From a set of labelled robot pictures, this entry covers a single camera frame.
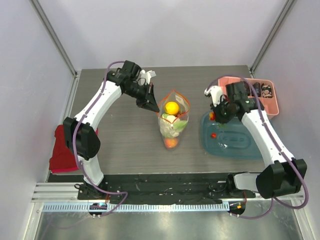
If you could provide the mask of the dark red folded cloth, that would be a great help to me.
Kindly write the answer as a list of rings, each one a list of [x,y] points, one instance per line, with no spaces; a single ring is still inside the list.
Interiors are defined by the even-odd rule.
[[[74,154],[65,145],[63,125],[57,126],[54,137],[55,143],[52,157],[49,159],[49,170],[77,167]]]

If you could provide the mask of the black jar in bin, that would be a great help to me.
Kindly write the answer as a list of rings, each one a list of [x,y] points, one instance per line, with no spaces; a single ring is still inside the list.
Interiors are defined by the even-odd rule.
[[[262,90],[261,90],[261,84],[259,82],[255,82],[253,84],[253,88],[257,94],[258,97],[261,97],[262,96]]]

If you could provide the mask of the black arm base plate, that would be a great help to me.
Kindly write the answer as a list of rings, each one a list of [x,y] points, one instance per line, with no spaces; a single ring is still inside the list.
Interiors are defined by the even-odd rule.
[[[79,200],[108,200],[126,205],[220,204],[222,199],[255,198],[249,190],[232,190],[230,173],[105,175],[100,192],[87,183],[75,184]]]

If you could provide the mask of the white cauliflower with leaves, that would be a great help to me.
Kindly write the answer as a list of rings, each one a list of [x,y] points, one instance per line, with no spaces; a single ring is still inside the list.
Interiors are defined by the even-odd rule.
[[[159,130],[164,138],[177,138],[188,124],[188,120],[181,120],[174,115],[162,114],[159,118]]]

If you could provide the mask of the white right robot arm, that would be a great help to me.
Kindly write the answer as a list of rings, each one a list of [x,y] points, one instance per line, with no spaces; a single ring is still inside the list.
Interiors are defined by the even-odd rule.
[[[248,190],[270,199],[296,194],[305,188],[306,162],[296,159],[284,146],[257,97],[226,98],[219,93],[211,97],[210,108],[218,123],[226,124],[234,118],[242,122],[253,137],[265,165],[260,173],[233,175],[225,186],[230,197],[236,198]]]

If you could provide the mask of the clear orange-zip plastic bag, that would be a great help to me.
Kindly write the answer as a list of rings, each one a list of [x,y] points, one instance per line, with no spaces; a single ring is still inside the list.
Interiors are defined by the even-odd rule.
[[[158,108],[158,126],[164,146],[174,149],[189,122],[190,103],[184,95],[173,89],[160,101]]]

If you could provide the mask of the pink plastic bin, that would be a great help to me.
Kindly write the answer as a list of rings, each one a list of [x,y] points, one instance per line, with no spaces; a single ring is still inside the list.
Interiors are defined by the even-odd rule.
[[[276,96],[276,91],[275,87],[272,81],[270,80],[265,80],[265,79],[255,79],[255,78],[247,78],[247,80],[252,84],[259,82],[260,86],[262,84],[267,84],[271,85],[272,89],[272,98],[264,98],[264,97],[258,97],[261,103],[264,106],[264,110],[267,113],[268,118],[271,120],[273,117],[277,116],[279,114],[279,107],[278,107],[278,101],[277,101],[277,96]],[[226,90],[226,85],[236,83],[241,81],[239,77],[231,77],[231,76],[226,76],[222,77],[218,80],[218,86],[222,88],[223,93],[227,94]]]

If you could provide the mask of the patterned packet in bin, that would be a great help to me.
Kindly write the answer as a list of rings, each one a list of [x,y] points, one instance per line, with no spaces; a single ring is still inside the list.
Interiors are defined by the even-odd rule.
[[[261,85],[261,96],[263,98],[272,98],[273,97],[271,85],[266,84],[266,83],[263,83]]]

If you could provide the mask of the cherry tomato sprig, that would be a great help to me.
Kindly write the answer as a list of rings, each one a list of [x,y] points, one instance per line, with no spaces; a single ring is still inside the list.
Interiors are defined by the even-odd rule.
[[[213,111],[209,113],[209,121],[212,123],[212,125],[215,125],[218,128],[225,128],[226,127],[225,124],[219,123],[216,121],[216,115]]]

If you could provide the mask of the blue translucent plastic tray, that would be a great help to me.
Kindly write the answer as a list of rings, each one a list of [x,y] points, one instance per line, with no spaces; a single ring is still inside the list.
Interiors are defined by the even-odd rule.
[[[234,159],[261,160],[261,152],[248,129],[233,118],[225,128],[212,125],[209,113],[205,113],[200,121],[200,139],[205,151],[219,157]]]

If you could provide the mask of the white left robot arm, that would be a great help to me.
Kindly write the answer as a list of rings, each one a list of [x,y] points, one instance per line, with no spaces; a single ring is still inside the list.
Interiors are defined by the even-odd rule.
[[[106,186],[102,184],[104,174],[98,160],[101,141],[97,129],[100,121],[112,104],[124,94],[135,98],[139,108],[158,113],[160,109],[151,82],[155,76],[152,70],[141,70],[137,76],[110,71],[108,79],[102,81],[83,110],[75,117],[66,117],[63,121],[65,145],[73,152],[84,181],[91,185],[89,194],[97,200],[102,199],[107,192]]]

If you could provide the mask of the orange peach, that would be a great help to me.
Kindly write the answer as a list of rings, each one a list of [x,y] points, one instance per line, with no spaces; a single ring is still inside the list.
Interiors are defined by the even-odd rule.
[[[175,138],[169,138],[166,137],[164,139],[164,145],[167,149],[173,149],[175,148],[179,143],[179,140],[175,137]]]

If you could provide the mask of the yellow lemon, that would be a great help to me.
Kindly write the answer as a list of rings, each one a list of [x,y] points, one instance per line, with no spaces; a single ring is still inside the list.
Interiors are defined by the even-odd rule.
[[[165,113],[168,115],[177,115],[180,112],[180,106],[175,101],[169,101],[164,106]]]

